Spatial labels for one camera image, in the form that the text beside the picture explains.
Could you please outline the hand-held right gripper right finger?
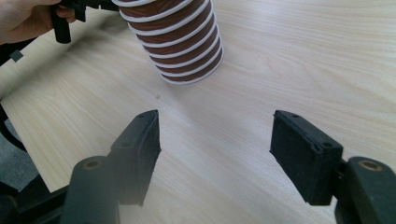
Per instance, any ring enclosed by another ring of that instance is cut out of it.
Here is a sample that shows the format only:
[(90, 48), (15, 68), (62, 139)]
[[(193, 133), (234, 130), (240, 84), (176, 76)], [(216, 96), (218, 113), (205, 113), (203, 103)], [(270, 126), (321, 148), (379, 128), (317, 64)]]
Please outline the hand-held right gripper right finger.
[(306, 203), (331, 203), (332, 173), (343, 153), (338, 142), (303, 117), (277, 110), (270, 153)]

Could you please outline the black curved frame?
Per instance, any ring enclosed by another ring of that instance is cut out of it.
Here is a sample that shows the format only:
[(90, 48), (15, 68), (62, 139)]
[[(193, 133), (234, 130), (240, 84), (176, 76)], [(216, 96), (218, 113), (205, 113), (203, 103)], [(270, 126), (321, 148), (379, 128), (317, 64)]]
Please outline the black curved frame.
[(17, 147), (18, 149), (22, 151), (26, 151), (26, 148), (24, 147), (23, 143), (15, 137), (10, 129), (6, 125), (6, 121), (8, 120), (7, 113), (5, 112), (4, 108), (0, 105), (0, 134), (4, 136), (5, 139), (8, 140), (10, 144), (12, 144), (14, 147)]

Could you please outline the stack of brown paper cups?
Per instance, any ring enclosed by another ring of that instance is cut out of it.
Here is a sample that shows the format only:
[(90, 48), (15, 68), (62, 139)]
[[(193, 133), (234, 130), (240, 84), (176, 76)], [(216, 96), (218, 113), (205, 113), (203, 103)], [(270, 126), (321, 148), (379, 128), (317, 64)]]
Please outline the stack of brown paper cups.
[(160, 76), (191, 84), (221, 64), (223, 45), (212, 0), (112, 0)]

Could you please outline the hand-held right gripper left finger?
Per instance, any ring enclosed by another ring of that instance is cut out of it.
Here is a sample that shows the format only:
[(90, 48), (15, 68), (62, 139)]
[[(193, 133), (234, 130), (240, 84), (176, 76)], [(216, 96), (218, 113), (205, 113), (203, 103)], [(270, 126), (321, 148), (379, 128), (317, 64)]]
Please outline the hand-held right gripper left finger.
[(159, 112), (150, 110), (137, 115), (108, 155), (120, 204), (143, 205), (160, 152)]

